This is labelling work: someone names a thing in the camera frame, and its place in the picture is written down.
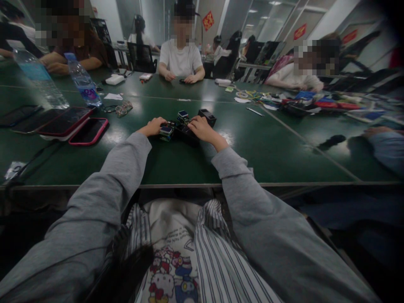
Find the hand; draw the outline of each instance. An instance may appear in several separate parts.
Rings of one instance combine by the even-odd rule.
[[[46,69],[50,74],[59,74],[59,75],[67,75],[69,74],[69,67],[63,63],[51,63]]]
[[[378,133],[389,133],[389,132],[394,132],[394,130],[386,126],[379,126],[376,128],[368,128],[367,130],[365,130],[362,136],[364,136],[366,139],[369,139],[370,137],[377,135]]]
[[[137,133],[142,133],[146,137],[156,136],[160,134],[161,130],[160,125],[163,123],[167,123],[167,121],[161,117],[154,118],[152,121],[149,121],[149,123],[146,126],[139,129]]]
[[[307,85],[304,84],[296,84],[292,85],[292,89],[297,89],[297,90],[307,90]]]
[[[229,146],[226,139],[210,127],[205,117],[193,117],[188,127],[199,139],[212,144],[217,152]]]
[[[317,86],[313,87],[311,90],[312,92],[319,93],[324,88],[324,84],[318,84]]]
[[[198,82],[198,77],[196,75],[189,75],[184,81],[187,84],[194,84]]]
[[[168,72],[166,73],[165,77],[164,77],[168,82],[171,82],[175,79],[175,75],[172,72]]]

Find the water bottle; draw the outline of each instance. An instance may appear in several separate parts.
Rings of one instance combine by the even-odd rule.
[[[35,84],[39,91],[44,95],[50,106],[55,109],[66,109],[69,103],[63,97],[60,90],[53,83],[46,68],[41,62],[25,49],[20,41],[7,40],[8,44],[14,49],[14,60],[20,66],[24,74]]]
[[[79,61],[77,61],[76,56],[73,53],[65,53],[64,56],[68,60],[67,65],[69,66],[69,72],[73,82],[86,104],[88,106],[100,107],[102,105],[102,101],[100,96],[97,94],[96,86],[90,75],[79,63]]]

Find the blue bottle cap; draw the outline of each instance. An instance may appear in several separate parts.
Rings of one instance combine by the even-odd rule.
[[[73,53],[64,53],[64,56],[68,61],[77,61],[76,55]]]

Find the smartphone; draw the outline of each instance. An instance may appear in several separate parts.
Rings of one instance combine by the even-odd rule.
[[[92,112],[93,109],[71,107],[38,129],[37,133],[44,136],[66,137],[83,123]]]
[[[44,113],[30,117],[21,123],[14,126],[11,130],[16,133],[22,134],[33,134],[41,126],[45,125],[49,121],[53,120],[60,114],[62,114],[65,109],[50,109]]]
[[[13,127],[42,109],[43,107],[38,105],[23,105],[1,116],[0,127]]]
[[[105,127],[108,125],[108,120],[105,118],[91,118],[73,135],[69,144],[76,146],[93,145],[100,138]]]

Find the phone screen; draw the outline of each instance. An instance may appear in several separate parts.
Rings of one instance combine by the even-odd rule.
[[[70,140],[70,143],[90,143],[97,136],[98,131],[104,125],[104,119],[89,119],[77,134]]]
[[[72,107],[39,130],[40,133],[63,134],[80,121],[91,109]]]
[[[0,126],[12,126],[26,117],[29,117],[37,110],[39,110],[38,106],[21,106],[20,108],[0,117]]]
[[[30,117],[14,126],[11,130],[17,133],[32,133],[52,119],[61,115],[65,109],[50,109],[40,115]]]

